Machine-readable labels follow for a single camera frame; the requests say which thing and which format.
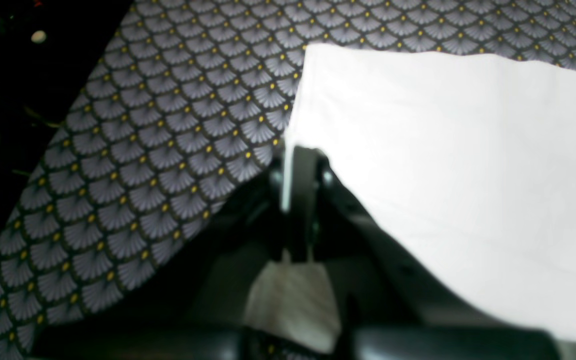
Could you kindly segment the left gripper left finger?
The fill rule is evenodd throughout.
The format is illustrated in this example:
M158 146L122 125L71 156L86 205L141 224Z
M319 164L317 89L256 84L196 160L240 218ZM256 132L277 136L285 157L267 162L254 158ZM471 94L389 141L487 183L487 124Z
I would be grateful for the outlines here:
M272 157L269 167L274 257L310 262L314 210L314 150L286 148Z

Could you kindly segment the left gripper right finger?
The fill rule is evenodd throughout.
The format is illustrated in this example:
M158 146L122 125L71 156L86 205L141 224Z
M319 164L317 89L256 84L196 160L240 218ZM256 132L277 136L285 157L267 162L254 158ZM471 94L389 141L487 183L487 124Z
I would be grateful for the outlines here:
M360 255L377 275L384 300L379 321L407 326L497 328L380 228L332 171L320 150L308 151L308 250L317 259Z

